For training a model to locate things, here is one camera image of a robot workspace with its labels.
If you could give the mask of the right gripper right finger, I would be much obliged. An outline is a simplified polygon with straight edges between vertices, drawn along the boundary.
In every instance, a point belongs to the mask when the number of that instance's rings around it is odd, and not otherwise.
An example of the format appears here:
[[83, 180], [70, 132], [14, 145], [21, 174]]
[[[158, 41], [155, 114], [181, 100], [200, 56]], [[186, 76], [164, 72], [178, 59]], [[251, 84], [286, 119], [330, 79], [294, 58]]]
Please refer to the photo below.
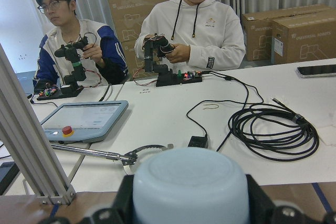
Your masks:
[[335, 223], [335, 212], [328, 212], [321, 221], [314, 220], [292, 206], [276, 206], [250, 174], [246, 175], [250, 223]]

